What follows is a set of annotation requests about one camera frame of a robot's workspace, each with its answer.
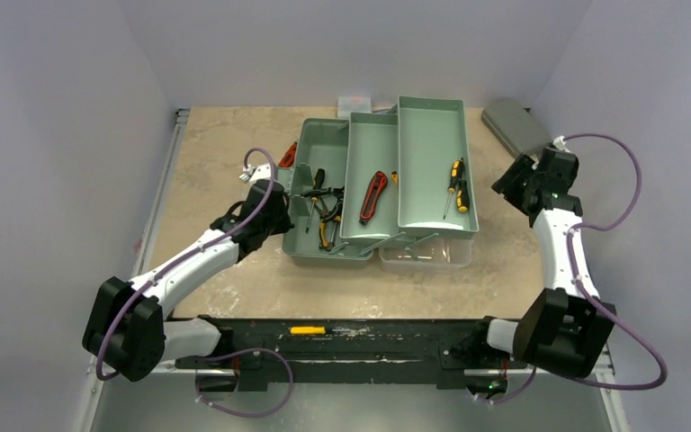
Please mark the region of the long black yellow screwdriver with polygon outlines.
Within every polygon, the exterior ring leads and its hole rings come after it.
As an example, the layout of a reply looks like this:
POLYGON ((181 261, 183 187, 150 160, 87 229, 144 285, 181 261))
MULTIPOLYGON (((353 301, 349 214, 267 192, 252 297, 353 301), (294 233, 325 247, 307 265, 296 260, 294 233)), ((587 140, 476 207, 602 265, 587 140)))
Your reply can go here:
POLYGON ((446 200, 446 204, 444 206, 444 214, 443 214, 443 219, 446 219, 446 216, 449 212, 449 207, 451 205, 451 201, 453 197, 455 196, 457 186, 459 182, 463 179, 463 173, 464 173, 464 158, 460 157, 456 159, 453 162, 451 173, 450 173, 450 181, 448 185, 448 197, 446 200))

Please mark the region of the yellow needle nose pliers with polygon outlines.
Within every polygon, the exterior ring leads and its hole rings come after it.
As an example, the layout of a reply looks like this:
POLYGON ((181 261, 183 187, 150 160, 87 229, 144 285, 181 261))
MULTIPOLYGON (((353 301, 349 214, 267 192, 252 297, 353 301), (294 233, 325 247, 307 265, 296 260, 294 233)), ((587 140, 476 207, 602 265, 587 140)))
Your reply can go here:
POLYGON ((339 225, 342 221, 342 206, 324 211, 319 218, 319 249, 330 251, 335 244, 339 225))

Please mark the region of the medium black yellow screwdriver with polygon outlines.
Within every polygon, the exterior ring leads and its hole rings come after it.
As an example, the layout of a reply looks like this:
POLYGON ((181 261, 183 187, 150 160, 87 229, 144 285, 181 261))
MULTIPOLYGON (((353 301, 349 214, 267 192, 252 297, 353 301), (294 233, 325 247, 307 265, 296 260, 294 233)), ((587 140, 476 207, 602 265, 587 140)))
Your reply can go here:
POLYGON ((313 219, 313 213, 315 210, 315 206, 316 206, 316 203, 320 197, 319 191, 322 190, 322 186, 324 184, 325 177, 326 177, 326 171, 324 168, 319 168, 313 177, 312 189, 314 190, 315 193, 310 196, 310 213, 309 213, 309 217, 307 219, 307 224, 305 227, 306 233, 308 233, 310 231, 310 224, 311 224, 312 219, 313 219))

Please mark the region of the black wire stripper pliers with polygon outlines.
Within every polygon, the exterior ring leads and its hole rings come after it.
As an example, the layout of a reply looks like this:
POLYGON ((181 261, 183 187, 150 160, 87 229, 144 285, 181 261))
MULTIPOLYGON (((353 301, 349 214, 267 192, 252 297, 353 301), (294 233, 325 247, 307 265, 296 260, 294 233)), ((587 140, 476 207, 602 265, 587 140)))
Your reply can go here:
MULTIPOLYGON (((303 198, 310 198, 311 195, 313 195, 315 192, 314 190, 308 190, 304 193, 301 194, 301 197, 303 198)), ((334 209, 336 206, 341 205, 342 210, 343 210, 343 202, 344 202, 344 196, 345 196, 345 188, 344 187, 338 187, 338 188, 325 188, 319 191, 320 197, 319 200, 316 203, 315 210, 318 212, 319 217, 320 214, 324 211, 329 211, 334 209), (333 196, 335 198, 335 204, 332 208, 329 208, 325 202, 325 198, 333 196)))

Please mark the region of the green plastic tool box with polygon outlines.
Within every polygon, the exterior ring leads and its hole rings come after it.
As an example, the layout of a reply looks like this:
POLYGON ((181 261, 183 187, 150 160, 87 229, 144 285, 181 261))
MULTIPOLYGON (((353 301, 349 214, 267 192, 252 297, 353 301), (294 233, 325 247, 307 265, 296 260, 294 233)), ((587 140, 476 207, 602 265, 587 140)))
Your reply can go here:
POLYGON ((460 100, 403 95, 383 111, 309 118, 280 172, 293 222, 283 252, 298 266, 462 269, 479 229, 469 159, 460 100))

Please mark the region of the red black utility knife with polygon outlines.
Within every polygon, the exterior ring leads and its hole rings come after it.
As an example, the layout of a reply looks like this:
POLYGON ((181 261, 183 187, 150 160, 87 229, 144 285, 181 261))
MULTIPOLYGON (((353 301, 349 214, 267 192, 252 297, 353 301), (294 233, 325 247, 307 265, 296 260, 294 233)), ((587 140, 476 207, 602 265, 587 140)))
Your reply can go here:
POLYGON ((376 171, 372 176, 364 195, 359 213, 359 223, 362 226, 366 226, 374 217, 377 210, 378 201, 387 183, 388 177, 380 170, 376 171))

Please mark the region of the stubby black yellow screwdriver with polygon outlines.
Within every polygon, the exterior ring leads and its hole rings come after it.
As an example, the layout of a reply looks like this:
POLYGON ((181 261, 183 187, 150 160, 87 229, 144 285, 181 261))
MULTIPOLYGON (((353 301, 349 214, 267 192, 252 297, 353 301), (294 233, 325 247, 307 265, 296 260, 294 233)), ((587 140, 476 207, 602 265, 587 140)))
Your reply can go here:
POLYGON ((456 208, 460 213, 465 213, 470 209, 471 199, 469 194, 468 182, 461 179, 457 185, 456 208))

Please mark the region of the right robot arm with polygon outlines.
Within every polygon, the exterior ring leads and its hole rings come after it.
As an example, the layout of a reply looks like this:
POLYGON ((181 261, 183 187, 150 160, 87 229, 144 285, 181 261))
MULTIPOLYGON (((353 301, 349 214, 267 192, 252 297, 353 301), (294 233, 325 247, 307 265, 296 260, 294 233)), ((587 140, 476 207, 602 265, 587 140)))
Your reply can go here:
POLYGON ((588 271, 575 225, 583 209, 570 188, 578 158, 544 148, 538 159, 519 156, 493 185, 495 193, 527 216, 538 240, 543 290, 519 321, 492 319, 487 332, 469 343, 471 359, 490 366, 504 353, 566 378, 592 372, 615 324, 602 305, 588 271))

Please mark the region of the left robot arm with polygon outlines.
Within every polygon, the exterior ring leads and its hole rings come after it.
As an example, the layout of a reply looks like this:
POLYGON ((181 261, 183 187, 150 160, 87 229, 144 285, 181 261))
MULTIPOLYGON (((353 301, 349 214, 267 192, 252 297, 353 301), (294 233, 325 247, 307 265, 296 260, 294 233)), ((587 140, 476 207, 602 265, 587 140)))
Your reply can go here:
POLYGON ((136 382, 164 360, 198 356, 211 368, 226 365, 232 344, 204 319, 168 323, 189 294, 240 263, 271 236, 293 228, 290 199, 270 179, 256 181, 247 198, 211 223, 192 245, 163 265, 124 281, 111 277, 97 291, 82 346, 95 355, 101 381, 122 375, 136 382))

